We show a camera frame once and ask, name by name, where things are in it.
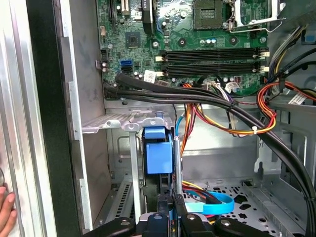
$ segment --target ventilation holes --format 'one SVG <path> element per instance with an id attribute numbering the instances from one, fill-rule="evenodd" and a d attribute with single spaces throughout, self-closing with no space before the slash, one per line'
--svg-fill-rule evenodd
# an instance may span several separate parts
<path id="1" fill-rule="evenodd" d="M 125 203 L 125 200 L 126 200 L 129 188 L 130 188 L 130 184 L 126 184 L 125 188 L 124 188 L 124 192 L 123 192 L 122 198 L 121 198 L 121 200 L 119 202 L 119 205 L 118 205 L 118 210 L 117 210 L 117 213 L 115 215 L 115 218 L 120 217 L 120 215 L 122 213 L 123 206 L 124 206 L 124 203 Z"/>

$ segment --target metal bracket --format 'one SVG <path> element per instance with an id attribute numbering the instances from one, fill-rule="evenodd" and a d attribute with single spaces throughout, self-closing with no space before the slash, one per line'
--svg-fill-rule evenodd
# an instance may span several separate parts
<path id="1" fill-rule="evenodd" d="M 280 27 L 283 23 L 283 20 L 285 18 L 278 18 L 281 11 L 285 8 L 285 3 L 280 3 L 279 0 L 271 0 L 271 17 L 266 19 L 252 19 L 250 22 L 243 24 L 241 21 L 241 0 L 229 0 L 227 3 L 232 7 L 232 15 L 230 19 L 228 20 L 229 24 L 229 31 L 231 33 L 243 33 L 243 32 L 251 32 L 251 31 L 262 31 L 265 30 L 269 33 L 275 31 L 278 27 Z M 259 27 L 256 29 L 247 29 L 247 30 L 236 30 L 238 28 L 242 27 L 253 27 L 258 26 L 266 23 L 276 22 L 279 21 L 280 23 L 271 31 L 268 30 L 268 28 L 265 27 Z"/>
<path id="2" fill-rule="evenodd" d="M 165 127 L 170 130 L 173 126 L 168 113 L 163 117 L 157 117 L 160 112 L 144 113 L 133 111 L 127 114 L 108 114 L 98 117 L 82 127 L 82 133 L 97 133 L 99 129 L 121 128 L 125 132 L 138 132 L 143 127 Z"/>

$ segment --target hand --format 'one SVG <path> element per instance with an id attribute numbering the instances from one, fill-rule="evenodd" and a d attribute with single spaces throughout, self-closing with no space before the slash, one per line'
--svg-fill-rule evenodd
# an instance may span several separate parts
<path id="1" fill-rule="evenodd" d="M 7 237 L 13 229 L 17 212 L 12 210 L 15 194 L 9 194 L 4 199 L 5 187 L 0 187 L 0 237 Z"/>

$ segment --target side panel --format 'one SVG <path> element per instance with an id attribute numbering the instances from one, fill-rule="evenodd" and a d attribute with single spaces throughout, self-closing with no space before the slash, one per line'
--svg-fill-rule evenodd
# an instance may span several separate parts
<path id="1" fill-rule="evenodd" d="M 56 237 L 25 1 L 0 2 L 0 167 L 15 192 L 13 236 Z"/>

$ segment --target blue sata port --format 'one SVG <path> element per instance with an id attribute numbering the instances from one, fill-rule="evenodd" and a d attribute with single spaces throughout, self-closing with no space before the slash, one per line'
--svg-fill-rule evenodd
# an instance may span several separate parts
<path id="1" fill-rule="evenodd" d="M 121 60 L 120 61 L 120 66 L 121 67 L 132 67 L 133 66 L 133 61 L 132 60 Z"/>

